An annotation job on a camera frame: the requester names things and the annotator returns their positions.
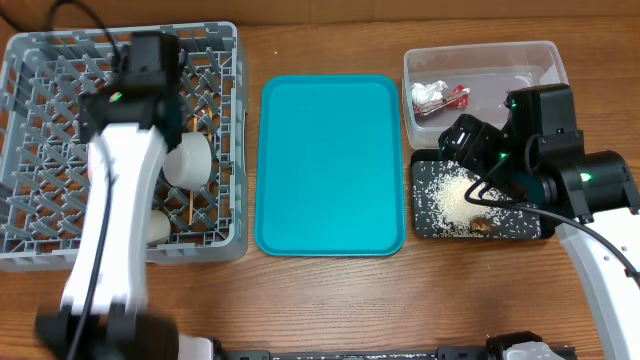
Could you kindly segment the grey bowl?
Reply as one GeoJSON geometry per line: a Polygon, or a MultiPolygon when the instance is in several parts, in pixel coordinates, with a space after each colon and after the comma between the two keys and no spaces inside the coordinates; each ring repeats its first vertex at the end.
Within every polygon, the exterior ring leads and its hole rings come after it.
{"type": "Polygon", "coordinates": [[[163,164],[166,181],[173,187],[199,191],[212,178],[213,147],[200,132],[183,133],[181,143],[167,154],[163,164]]]}

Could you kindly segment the white tissue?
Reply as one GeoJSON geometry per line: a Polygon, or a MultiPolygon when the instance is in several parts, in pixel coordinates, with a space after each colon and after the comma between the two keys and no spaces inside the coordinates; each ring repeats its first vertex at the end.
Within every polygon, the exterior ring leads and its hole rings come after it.
{"type": "Polygon", "coordinates": [[[414,82],[410,91],[412,102],[416,106],[426,106],[438,102],[443,99],[443,92],[447,88],[448,85],[442,80],[433,83],[414,82]]]}

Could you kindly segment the wooden chopstick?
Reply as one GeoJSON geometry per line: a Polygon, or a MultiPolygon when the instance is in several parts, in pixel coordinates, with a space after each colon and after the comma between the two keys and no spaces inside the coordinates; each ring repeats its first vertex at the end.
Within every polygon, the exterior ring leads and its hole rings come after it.
{"type": "Polygon", "coordinates": [[[207,134],[208,134],[208,139],[210,142],[213,143],[213,134],[214,134],[214,130],[215,130],[215,124],[213,123],[213,113],[211,110],[208,111],[208,115],[207,115],[207,134]]]}
{"type": "MultiPolygon", "coordinates": [[[[198,118],[193,117],[192,120],[192,132],[198,132],[198,118]]],[[[191,226],[193,224],[193,216],[194,216],[194,191],[189,192],[189,221],[188,224],[191,226]]]]}

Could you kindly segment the white paper cup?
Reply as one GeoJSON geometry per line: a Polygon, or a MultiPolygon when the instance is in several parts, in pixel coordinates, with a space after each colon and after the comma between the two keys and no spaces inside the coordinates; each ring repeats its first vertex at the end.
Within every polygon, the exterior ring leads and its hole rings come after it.
{"type": "Polygon", "coordinates": [[[171,223],[166,214],[152,210],[149,221],[147,245],[157,246],[168,241],[171,234],[171,223]]]}

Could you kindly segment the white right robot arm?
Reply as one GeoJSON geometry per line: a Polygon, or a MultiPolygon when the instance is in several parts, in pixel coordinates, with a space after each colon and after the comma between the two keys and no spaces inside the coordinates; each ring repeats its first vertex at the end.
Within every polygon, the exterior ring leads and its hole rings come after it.
{"type": "Polygon", "coordinates": [[[467,202],[533,213],[575,266],[608,359],[639,356],[639,190],[614,151],[586,153],[564,83],[508,93],[502,129],[462,114],[439,155],[478,175],[467,202]]]}

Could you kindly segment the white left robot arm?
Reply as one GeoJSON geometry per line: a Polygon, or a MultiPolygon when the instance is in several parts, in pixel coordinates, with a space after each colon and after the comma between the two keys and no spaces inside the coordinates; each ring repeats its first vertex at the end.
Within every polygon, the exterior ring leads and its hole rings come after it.
{"type": "Polygon", "coordinates": [[[147,312],[146,242],[156,181],[180,141],[178,37],[136,31],[114,47],[113,78],[80,94],[90,188],[80,248],[56,313],[34,333],[57,359],[217,359],[220,344],[147,312]]]}

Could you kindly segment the red snack wrapper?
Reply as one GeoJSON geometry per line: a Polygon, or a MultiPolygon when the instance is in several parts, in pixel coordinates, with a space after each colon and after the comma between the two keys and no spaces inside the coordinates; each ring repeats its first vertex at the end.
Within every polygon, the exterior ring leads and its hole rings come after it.
{"type": "Polygon", "coordinates": [[[412,102],[415,115],[426,116],[441,109],[466,109],[469,103],[470,89],[463,85],[457,85],[453,89],[449,87],[443,92],[443,99],[426,106],[416,106],[412,102]]]}

